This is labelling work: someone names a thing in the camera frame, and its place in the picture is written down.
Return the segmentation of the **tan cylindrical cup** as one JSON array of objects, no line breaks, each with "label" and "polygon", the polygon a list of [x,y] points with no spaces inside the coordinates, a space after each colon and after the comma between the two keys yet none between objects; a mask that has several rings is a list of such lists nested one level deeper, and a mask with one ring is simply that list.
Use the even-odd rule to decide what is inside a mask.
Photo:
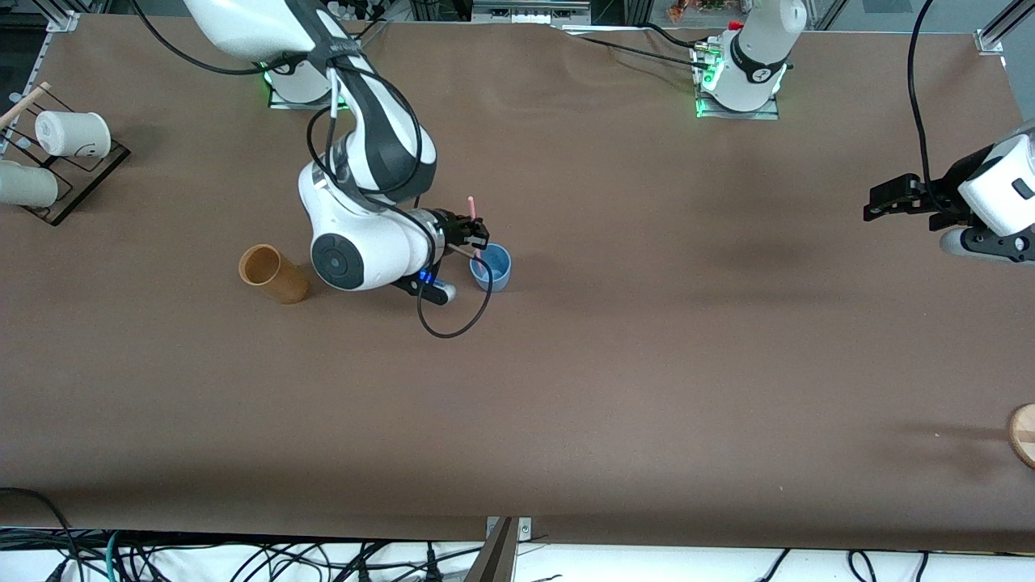
[{"label": "tan cylindrical cup", "polygon": [[245,284],[282,305],[302,302],[310,291],[301,269],[268,244],[248,248],[238,261],[238,275]]}]

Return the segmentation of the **grey metal box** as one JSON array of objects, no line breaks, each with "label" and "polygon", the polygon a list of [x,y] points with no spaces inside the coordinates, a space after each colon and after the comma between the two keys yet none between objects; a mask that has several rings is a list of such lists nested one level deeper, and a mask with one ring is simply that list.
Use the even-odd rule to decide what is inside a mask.
[{"label": "grey metal box", "polygon": [[546,23],[590,26],[590,0],[472,0],[473,23]]}]

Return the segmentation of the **large table cover sheet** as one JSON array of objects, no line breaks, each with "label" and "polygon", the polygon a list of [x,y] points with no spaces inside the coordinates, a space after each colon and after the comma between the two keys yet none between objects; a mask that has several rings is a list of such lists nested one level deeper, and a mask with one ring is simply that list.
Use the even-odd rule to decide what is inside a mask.
[{"label": "large table cover sheet", "polygon": [[536,25],[369,46],[513,277],[476,327],[398,289],[278,305],[307,259],[310,113],[85,16],[40,76],[132,155],[59,227],[0,209],[0,486],[77,527],[1035,551],[1035,268],[862,219],[918,166],[906,34],[802,36],[776,121],[694,117],[687,75]]}]

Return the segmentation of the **wooden dowel stick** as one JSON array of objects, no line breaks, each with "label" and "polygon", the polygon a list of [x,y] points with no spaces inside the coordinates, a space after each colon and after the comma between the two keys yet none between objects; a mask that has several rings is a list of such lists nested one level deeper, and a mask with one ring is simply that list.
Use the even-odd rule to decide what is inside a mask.
[{"label": "wooden dowel stick", "polygon": [[0,132],[3,132],[14,123],[19,115],[26,111],[31,104],[36,103],[42,95],[49,94],[49,88],[51,84],[49,82],[41,82],[36,87],[33,87],[26,95],[22,97],[19,101],[14,103],[14,106],[10,110],[0,115]]}]

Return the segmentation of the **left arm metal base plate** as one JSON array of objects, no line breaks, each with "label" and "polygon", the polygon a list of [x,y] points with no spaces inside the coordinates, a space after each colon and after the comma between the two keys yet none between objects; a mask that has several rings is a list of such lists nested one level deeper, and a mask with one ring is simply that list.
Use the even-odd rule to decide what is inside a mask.
[{"label": "left arm metal base plate", "polygon": [[780,89],[787,64],[771,71],[753,74],[740,70],[734,62],[724,60],[724,47],[719,43],[696,43],[689,51],[694,70],[694,114],[698,118],[732,120],[776,120]]}]

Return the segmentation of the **blue cup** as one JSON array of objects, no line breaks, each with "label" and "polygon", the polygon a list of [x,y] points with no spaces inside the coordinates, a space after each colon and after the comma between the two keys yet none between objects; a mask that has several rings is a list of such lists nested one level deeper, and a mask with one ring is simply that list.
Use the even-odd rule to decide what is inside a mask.
[{"label": "blue cup", "polygon": [[487,290],[489,284],[492,284],[494,293],[505,289],[513,272],[513,258],[507,248],[491,242],[484,251],[478,251],[477,255],[481,261],[469,260],[469,269],[475,283],[482,290]]}]

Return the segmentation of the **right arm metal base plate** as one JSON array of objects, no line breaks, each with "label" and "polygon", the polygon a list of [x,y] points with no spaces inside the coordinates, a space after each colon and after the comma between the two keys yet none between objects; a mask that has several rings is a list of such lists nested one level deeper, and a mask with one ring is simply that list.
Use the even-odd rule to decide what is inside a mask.
[{"label": "right arm metal base plate", "polygon": [[270,109],[317,111],[332,103],[332,89],[326,80],[290,82],[288,78],[267,82]]}]

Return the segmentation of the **white cup with print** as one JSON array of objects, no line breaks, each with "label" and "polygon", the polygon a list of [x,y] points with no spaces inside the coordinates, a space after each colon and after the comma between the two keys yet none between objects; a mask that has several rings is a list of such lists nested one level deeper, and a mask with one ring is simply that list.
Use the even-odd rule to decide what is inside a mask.
[{"label": "white cup with print", "polygon": [[52,156],[106,158],[112,136],[103,117],[95,112],[43,111],[36,116],[36,140]]}]

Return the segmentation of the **plain white cup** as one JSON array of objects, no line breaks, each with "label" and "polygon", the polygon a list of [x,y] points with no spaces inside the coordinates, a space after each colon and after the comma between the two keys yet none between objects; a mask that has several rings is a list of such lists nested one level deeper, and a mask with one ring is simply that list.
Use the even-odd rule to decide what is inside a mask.
[{"label": "plain white cup", "polygon": [[0,204],[45,209],[58,196],[57,178],[51,171],[0,161]]}]

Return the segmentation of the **round wooden disc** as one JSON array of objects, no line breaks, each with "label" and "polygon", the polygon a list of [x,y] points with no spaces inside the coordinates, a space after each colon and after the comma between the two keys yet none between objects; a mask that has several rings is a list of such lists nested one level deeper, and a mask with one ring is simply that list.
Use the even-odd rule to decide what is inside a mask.
[{"label": "round wooden disc", "polygon": [[1021,405],[1010,413],[1007,441],[1021,463],[1035,470],[1035,403]]}]

